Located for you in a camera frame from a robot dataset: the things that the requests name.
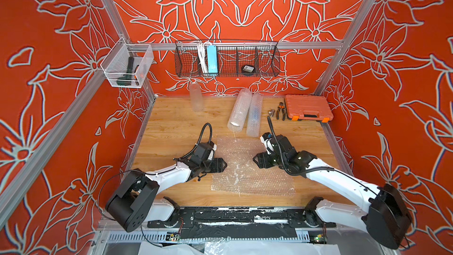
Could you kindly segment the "bubble wrap sheet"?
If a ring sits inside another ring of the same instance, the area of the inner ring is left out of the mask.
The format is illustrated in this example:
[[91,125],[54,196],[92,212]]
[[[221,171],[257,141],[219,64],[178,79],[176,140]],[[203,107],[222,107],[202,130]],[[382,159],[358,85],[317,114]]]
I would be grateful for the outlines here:
[[265,147],[258,138],[218,138],[215,156],[223,158],[228,167],[213,175],[211,190],[238,195],[295,196],[291,176],[276,166],[259,169],[253,162],[262,152]]

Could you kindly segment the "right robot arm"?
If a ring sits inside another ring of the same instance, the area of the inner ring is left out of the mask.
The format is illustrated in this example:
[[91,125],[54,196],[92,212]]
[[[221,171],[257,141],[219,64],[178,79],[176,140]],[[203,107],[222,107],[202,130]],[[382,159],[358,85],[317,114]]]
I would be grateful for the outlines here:
[[342,172],[314,154],[296,151],[283,135],[265,133],[265,152],[253,161],[259,168],[278,166],[292,177],[322,184],[351,201],[350,205],[314,197],[305,206],[302,220],[310,227],[335,223],[368,233],[380,245],[398,249],[412,224],[400,192],[392,185],[377,186]]

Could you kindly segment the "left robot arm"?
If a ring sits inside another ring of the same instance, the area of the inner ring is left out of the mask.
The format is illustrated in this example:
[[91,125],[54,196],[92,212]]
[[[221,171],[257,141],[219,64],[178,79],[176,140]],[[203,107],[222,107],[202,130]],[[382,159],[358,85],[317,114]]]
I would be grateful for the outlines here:
[[177,184],[224,172],[228,164],[215,157],[216,150],[212,141],[200,143],[162,170],[131,170],[107,201],[106,211],[128,233],[146,221],[169,220],[179,206],[168,197],[157,200],[156,196]]

